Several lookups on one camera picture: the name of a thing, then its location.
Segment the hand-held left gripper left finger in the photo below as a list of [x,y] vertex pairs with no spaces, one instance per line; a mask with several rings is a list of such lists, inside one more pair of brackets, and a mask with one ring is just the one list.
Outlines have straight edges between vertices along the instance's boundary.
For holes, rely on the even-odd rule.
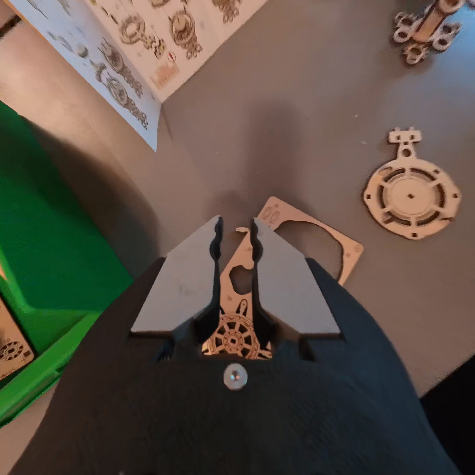
[[138,336],[191,330],[204,343],[217,329],[223,218],[215,216],[170,251],[131,327]]

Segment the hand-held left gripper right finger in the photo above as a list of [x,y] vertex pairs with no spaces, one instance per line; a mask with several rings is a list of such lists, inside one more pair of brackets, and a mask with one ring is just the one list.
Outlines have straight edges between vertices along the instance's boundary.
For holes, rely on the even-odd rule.
[[259,343],[340,337],[305,256],[259,218],[251,223],[251,244],[253,325]]

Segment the plywood sheet with cut-outs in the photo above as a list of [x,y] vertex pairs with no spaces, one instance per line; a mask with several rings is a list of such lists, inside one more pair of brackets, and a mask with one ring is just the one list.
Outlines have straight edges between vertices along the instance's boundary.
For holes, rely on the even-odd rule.
[[[326,231],[338,242],[342,251],[341,270],[337,278],[341,286],[347,281],[364,250],[361,243],[273,196],[267,200],[258,218],[274,231],[286,222],[309,223]],[[252,292],[237,292],[231,280],[231,273],[236,268],[250,272],[253,270],[250,234],[243,234],[240,245],[220,275],[219,323],[212,336],[202,345],[204,356],[233,354],[246,359],[270,359],[272,356],[270,344],[261,348],[254,331]]]

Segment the round wooden disc part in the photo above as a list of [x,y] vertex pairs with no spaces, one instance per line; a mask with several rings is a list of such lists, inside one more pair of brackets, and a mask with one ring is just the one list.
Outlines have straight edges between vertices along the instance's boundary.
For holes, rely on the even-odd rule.
[[388,142],[398,146],[395,159],[370,176],[362,194],[369,213],[384,229],[421,240],[445,229],[457,216],[462,193],[441,167],[417,157],[420,130],[395,128]]

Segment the plywood parts sheet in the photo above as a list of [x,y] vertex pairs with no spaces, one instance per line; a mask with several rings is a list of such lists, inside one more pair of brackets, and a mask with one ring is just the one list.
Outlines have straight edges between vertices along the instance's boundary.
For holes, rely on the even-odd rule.
[[0,380],[28,365],[35,358],[33,349],[23,335],[7,306],[0,301]]

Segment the wooden model assembly with rings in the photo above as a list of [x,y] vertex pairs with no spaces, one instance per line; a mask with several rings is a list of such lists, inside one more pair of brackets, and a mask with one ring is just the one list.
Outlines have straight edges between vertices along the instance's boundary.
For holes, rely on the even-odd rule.
[[393,42],[405,45],[401,51],[408,66],[426,59],[430,51],[445,52],[462,28],[461,22],[448,19],[466,5],[465,0],[437,0],[420,15],[402,11],[395,15]]

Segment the green plastic bin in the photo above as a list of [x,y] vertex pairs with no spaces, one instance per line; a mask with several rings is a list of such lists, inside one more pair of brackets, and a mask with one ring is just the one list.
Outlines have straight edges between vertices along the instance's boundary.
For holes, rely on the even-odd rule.
[[63,180],[32,127],[0,106],[1,300],[33,349],[1,381],[1,427],[62,376],[132,277]]

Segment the folded diagram instruction booklet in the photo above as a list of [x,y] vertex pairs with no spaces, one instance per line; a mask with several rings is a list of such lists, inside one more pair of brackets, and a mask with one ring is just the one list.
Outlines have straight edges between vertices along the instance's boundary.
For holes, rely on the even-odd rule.
[[163,102],[266,1],[7,3],[156,151]]

